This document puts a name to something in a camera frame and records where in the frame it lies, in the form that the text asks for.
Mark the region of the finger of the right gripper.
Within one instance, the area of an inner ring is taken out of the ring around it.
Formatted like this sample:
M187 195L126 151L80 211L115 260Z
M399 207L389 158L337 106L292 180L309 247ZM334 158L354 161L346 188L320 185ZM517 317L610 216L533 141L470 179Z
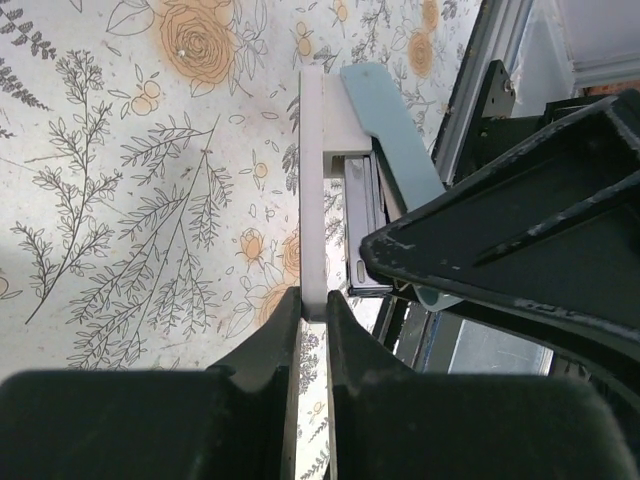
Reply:
M639 98L555 121L367 236L374 274L639 340Z

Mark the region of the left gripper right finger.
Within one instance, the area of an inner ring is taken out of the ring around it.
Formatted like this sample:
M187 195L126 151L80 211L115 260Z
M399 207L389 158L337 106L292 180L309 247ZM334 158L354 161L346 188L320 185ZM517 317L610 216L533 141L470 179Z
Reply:
M334 479L635 479L611 409L585 383L418 373L326 304Z

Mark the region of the light blue stapler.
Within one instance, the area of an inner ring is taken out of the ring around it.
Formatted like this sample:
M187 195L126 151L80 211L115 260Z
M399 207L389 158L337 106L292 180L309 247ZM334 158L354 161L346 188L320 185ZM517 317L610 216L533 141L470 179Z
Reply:
M359 63L337 74L299 74L299 241L302 316L318 321L327 304L324 179L336 156L364 156L378 143L387 161L389 205L413 211L444 185L402 96L384 66Z

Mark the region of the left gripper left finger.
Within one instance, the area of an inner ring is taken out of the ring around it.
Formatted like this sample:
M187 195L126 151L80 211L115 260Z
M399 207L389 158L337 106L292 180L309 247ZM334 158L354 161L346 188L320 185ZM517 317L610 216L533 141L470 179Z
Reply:
M301 295L201 371L32 370L1 386L5 479L291 479Z

